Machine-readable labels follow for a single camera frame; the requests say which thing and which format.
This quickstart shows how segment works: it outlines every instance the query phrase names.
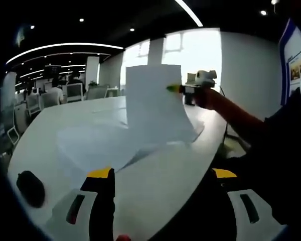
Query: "human arm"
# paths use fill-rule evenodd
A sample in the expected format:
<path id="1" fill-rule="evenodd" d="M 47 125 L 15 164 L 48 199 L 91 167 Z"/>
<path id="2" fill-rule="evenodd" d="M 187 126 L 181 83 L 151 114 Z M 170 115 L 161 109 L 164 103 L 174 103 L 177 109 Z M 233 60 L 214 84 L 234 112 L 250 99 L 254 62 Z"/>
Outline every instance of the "human arm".
<path id="1" fill-rule="evenodd" d="M 58 99 L 59 99 L 60 104 L 65 104 L 66 103 L 64 93 L 61 89 L 58 90 Z"/>
<path id="2" fill-rule="evenodd" d="M 266 131 L 266 125 L 263 121 L 250 115 L 210 88 L 203 88 L 200 94 L 195 96 L 195 102 L 199 107 L 215 110 L 241 138 L 250 144 L 260 140 Z"/>

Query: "window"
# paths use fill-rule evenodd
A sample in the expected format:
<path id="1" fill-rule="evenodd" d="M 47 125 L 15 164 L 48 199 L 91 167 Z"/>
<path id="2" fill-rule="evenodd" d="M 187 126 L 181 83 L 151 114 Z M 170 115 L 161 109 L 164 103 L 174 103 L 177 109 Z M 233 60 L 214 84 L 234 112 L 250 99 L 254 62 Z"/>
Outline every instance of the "window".
<path id="1" fill-rule="evenodd" d="M 164 42 L 162 64 L 181 66 L 182 83 L 187 73 L 215 70 L 219 89 L 222 72 L 222 48 L 219 29 L 196 29 L 168 34 Z"/>
<path id="2" fill-rule="evenodd" d="M 126 48 L 120 70 L 120 86 L 126 85 L 126 68 L 147 65 L 150 40 Z"/>

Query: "curved ceiling light strip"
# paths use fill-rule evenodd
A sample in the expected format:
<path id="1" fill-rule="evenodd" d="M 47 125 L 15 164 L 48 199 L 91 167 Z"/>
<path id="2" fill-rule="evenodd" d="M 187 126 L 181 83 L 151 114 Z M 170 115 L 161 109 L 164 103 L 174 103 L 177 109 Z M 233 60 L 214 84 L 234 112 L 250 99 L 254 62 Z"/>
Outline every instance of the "curved ceiling light strip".
<path id="1" fill-rule="evenodd" d="M 65 65 L 65 66 L 61 66 L 61 68 L 68 68 L 68 67 L 85 67 L 86 65 L 85 64 L 76 64 L 76 65 Z M 36 74 L 36 73 L 40 73 L 40 72 L 43 72 L 44 69 L 41 69 L 41 70 L 37 70 L 35 72 L 31 72 L 31 73 L 28 73 L 28 74 L 24 74 L 22 76 L 20 76 L 20 78 L 23 78 L 23 77 L 26 77 L 28 75 L 31 75 L 31 74 Z"/>
<path id="2" fill-rule="evenodd" d="M 70 74 L 72 73 L 73 71 L 66 71 L 66 72 L 60 72 L 59 74 Z"/>
<path id="3" fill-rule="evenodd" d="M 43 78 L 43 76 L 39 76 L 39 77 L 36 77 L 36 78 L 33 78 L 33 79 L 40 79 L 40 78 Z"/>
<path id="4" fill-rule="evenodd" d="M 37 71 L 35 71 L 35 72 L 31 72 L 31 73 L 29 73 L 29 74 L 22 75 L 22 76 L 20 76 L 20 78 L 26 77 L 26 76 L 28 76 L 28 75 L 31 75 L 31 74 L 35 74 L 35 73 L 39 73 L 39 72 L 43 72 L 43 71 L 44 71 L 44 69 L 37 70 Z"/>
<path id="5" fill-rule="evenodd" d="M 61 68 L 68 68 L 68 67 L 85 67 L 85 64 L 76 64 L 76 65 L 65 65 L 61 66 Z"/>
<path id="6" fill-rule="evenodd" d="M 21 54 L 16 55 L 15 57 L 12 57 L 10 60 L 8 60 L 6 62 L 6 64 L 9 64 L 11 61 L 25 55 L 25 54 L 29 54 L 31 52 L 37 51 L 37 50 L 41 50 L 41 49 L 47 49 L 47 48 L 52 48 L 52 47 L 60 47 L 60 46 L 76 46 L 76 45 L 82 45 L 82 46 L 99 46 L 99 47 L 107 47 L 107 48 L 113 48 L 113 49 L 123 49 L 123 47 L 119 47 L 119 46 L 113 46 L 113 45 L 108 45 L 108 44 L 92 44 L 92 43 L 63 43 L 63 44 L 50 44 L 50 45 L 46 45 L 46 46 L 41 46 L 38 48 L 34 48 L 34 49 L 30 49 L 27 50 Z"/>
<path id="7" fill-rule="evenodd" d="M 63 54 L 95 54 L 95 55 L 107 55 L 107 57 L 110 56 L 110 54 L 106 54 L 106 53 L 95 53 L 95 52 L 66 52 L 66 53 L 57 53 L 57 54 L 47 54 L 47 55 L 42 55 L 42 56 L 39 56 L 39 57 L 36 57 L 36 58 L 32 58 L 32 59 L 28 59 L 28 60 L 25 60 L 23 63 L 27 63 L 27 62 L 30 62 L 30 61 L 33 61 L 35 59 L 40 59 L 40 58 L 44 58 L 45 56 L 49 57 L 49 56 L 55 56 L 55 55 L 63 55 Z M 17 66 L 21 65 L 20 64 L 16 64 L 14 65 L 11 69 L 14 69 L 16 68 Z"/>
<path id="8" fill-rule="evenodd" d="M 199 18 L 195 15 L 195 13 L 190 9 L 189 6 L 183 0 L 175 0 L 184 10 L 188 13 L 188 15 L 193 19 L 193 21 L 197 24 L 198 27 L 202 27 L 203 24 L 199 20 Z"/>

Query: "person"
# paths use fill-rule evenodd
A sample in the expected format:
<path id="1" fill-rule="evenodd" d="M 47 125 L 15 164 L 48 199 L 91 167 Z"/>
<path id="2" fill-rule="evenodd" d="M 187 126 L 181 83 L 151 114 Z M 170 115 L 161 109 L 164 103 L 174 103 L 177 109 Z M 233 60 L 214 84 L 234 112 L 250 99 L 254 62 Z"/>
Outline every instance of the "person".
<path id="1" fill-rule="evenodd" d="M 203 88 L 199 107 L 215 110 L 251 144 L 240 158 L 216 158 L 213 168 L 226 169 L 249 185 L 272 208 L 281 224 L 301 224 L 301 91 L 264 121 L 250 115 L 218 92 Z"/>
<path id="2" fill-rule="evenodd" d="M 69 76 L 69 82 L 68 82 L 68 84 L 76 84 L 76 83 L 82 84 L 82 93 L 85 94 L 86 93 L 85 85 L 80 80 L 79 77 L 80 77 L 80 73 L 79 72 L 74 72 L 71 76 Z"/>
<path id="3" fill-rule="evenodd" d="M 42 94 L 46 93 L 46 91 L 42 90 L 42 89 L 39 87 L 39 88 L 38 88 L 38 93 L 39 93 L 39 95 L 42 95 Z"/>
<path id="4" fill-rule="evenodd" d="M 65 103 L 64 93 L 62 92 L 62 90 L 60 88 L 58 88 L 58 85 L 59 85 L 59 79 L 58 79 L 58 77 L 54 77 L 52 79 L 52 88 L 50 90 L 48 90 L 47 93 L 56 92 L 58 94 L 59 103 L 64 104 Z"/>
<path id="5" fill-rule="evenodd" d="M 29 82 L 28 86 L 27 86 L 27 89 L 24 91 L 24 100 L 27 100 L 27 97 L 30 96 L 30 95 L 37 94 L 37 93 L 34 93 L 34 91 L 36 89 L 33 89 L 33 88 L 34 88 L 34 83 L 33 82 Z"/>

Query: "white table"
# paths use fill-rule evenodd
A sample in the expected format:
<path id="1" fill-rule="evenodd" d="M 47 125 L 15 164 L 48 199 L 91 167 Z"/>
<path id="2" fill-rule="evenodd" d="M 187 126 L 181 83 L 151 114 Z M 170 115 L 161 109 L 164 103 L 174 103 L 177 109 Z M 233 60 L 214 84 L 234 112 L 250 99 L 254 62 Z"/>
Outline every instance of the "white table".
<path id="1" fill-rule="evenodd" d="M 226 123 L 214 111 L 185 108 L 191 121 L 205 122 L 191 148 L 159 151 L 116 173 L 114 237 L 126 233 L 133 240 L 149 239 L 181 209 L 208 170 Z M 112 119 L 125 121 L 124 96 L 46 108 L 28 127 L 14 151 L 8 176 L 35 224 L 43 225 L 56 203 L 72 189 L 71 181 L 57 168 L 57 131 Z M 27 205 L 16 187 L 18 173 L 24 170 L 32 171 L 44 183 L 46 200 L 42 208 Z"/>

